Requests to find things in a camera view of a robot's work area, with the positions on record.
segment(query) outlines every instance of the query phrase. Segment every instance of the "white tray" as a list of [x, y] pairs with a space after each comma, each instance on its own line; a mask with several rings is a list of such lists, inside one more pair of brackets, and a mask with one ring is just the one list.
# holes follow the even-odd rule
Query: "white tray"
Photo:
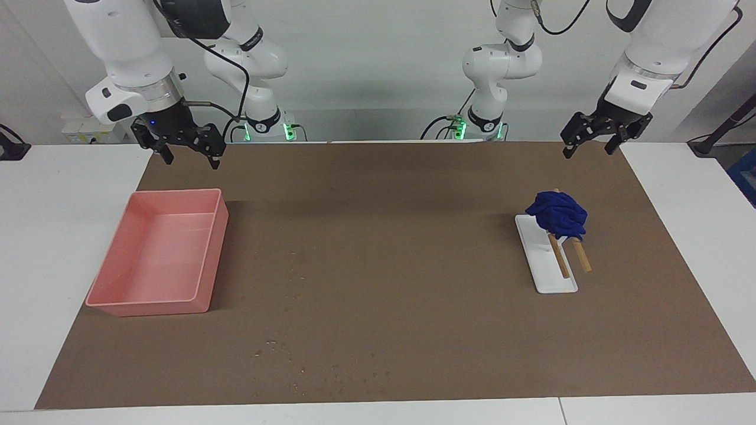
[[528, 258], [530, 272], [533, 275], [535, 289], [539, 293], [571, 293], [578, 291], [578, 282], [575, 281], [575, 273], [567, 261], [562, 244], [567, 237], [561, 237], [559, 242], [559, 254], [565, 260], [570, 277], [565, 279], [559, 270], [554, 252], [549, 243], [548, 233], [538, 227], [535, 217], [521, 215], [515, 216], [517, 231], [520, 233], [522, 248]]

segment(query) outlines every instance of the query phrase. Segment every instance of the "white wall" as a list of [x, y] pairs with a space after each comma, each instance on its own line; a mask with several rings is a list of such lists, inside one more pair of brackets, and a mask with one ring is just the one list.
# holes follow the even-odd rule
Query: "white wall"
[[0, 0], [0, 123], [31, 144], [62, 143], [61, 117], [84, 114], [85, 105]]
[[[628, 1], [610, 4], [620, 11]], [[52, 73], [62, 76], [76, 93], [66, 95], [66, 100], [28, 103], [47, 114], [60, 112], [63, 104], [78, 104], [103, 77], [104, 68], [88, 51], [63, 2], [2, 2], [49, 60]], [[566, 25], [581, 4], [580, 0], [545, 3], [547, 25]], [[472, 88], [461, 70], [465, 50], [501, 41], [484, 0], [464, 5], [455, 0], [253, 0], [253, 5], [265, 36], [282, 45], [291, 59], [288, 74], [272, 82], [279, 103], [295, 113], [314, 140], [419, 137], [431, 119], [456, 112]], [[659, 102], [646, 140], [669, 140], [688, 112], [756, 39], [756, 4], [741, 2], [741, 7], [744, 22], [712, 54], [695, 82]], [[512, 125], [510, 139], [556, 140], [576, 110], [592, 111], [628, 39], [607, 19], [603, 1], [593, 2], [564, 36], [539, 31], [537, 42], [544, 50], [541, 73], [507, 83], [510, 102], [504, 119]], [[189, 75], [184, 82], [187, 98], [229, 107], [237, 103], [232, 90], [205, 70], [196, 46], [177, 39], [163, 43], [177, 70]], [[29, 60], [18, 52], [12, 57]], [[5, 74], [4, 87], [17, 86], [18, 78]], [[0, 116], [8, 115], [7, 109], [0, 106]], [[16, 116], [34, 109], [25, 106], [19, 111]], [[198, 110], [196, 116], [202, 123], [224, 122], [221, 114], [210, 110]], [[27, 127], [20, 118], [11, 117], [9, 123]], [[58, 142], [47, 127], [37, 126], [33, 134], [38, 142]]]

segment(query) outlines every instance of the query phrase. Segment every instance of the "electrical outlet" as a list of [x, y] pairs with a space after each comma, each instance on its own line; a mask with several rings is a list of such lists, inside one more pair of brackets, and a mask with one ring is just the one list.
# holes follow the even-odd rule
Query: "electrical outlet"
[[126, 132], [119, 123], [103, 124], [89, 117], [66, 123], [63, 136], [71, 143], [118, 144], [123, 143]]
[[284, 124], [283, 135], [286, 137], [286, 140], [296, 141], [296, 130], [292, 127], [292, 124], [295, 123], [294, 115], [284, 112], [281, 121], [283, 121]]

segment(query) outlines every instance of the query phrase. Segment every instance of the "black stand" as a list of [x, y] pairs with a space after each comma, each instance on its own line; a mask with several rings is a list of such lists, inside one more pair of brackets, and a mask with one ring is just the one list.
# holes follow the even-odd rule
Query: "black stand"
[[2, 147], [0, 161], [20, 161], [32, 145], [23, 142], [14, 143], [4, 134], [0, 133], [0, 147]]
[[737, 126], [738, 123], [754, 108], [756, 108], [756, 94], [752, 95], [750, 99], [745, 101], [745, 103], [739, 107], [738, 110], [727, 119], [727, 121], [717, 127], [706, 140], [689, 141], [688, 146], [697, 157], [708, 158], [714, 144], [717, 143], [729, 130], [733, 129], [734, 126]]

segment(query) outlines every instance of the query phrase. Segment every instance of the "wooden chopstick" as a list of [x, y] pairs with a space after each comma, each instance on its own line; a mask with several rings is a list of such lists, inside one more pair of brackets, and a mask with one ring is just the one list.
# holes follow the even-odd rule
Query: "wooden chopstick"
[[562, 256], [562, 248], [559, 247], [559, 242], [556, 241], [556, 236], [549, 233], [549, 242], [551, 243], [551, 250], [554, 251], [554, 256], [556, 256], [556, 262], [559, 263], [559, 270], [562, 272], [562, 277], [569, 279], [569, 269]]
[[583, 248], [583, 243], [580, 241], [580, 239], [577, 239], [576, 237], [573, 237], [571, 239], [572, 239], [572, 245], [575, 247], [575, 252], [578, 253], [578, 258], [580, 259], [580, 265], [583, 266], [583, 271], [585, 271], [586, 273], [590, 273], [593, 269], [590, 267], [588, 256], [585, 255], [585, 249]]

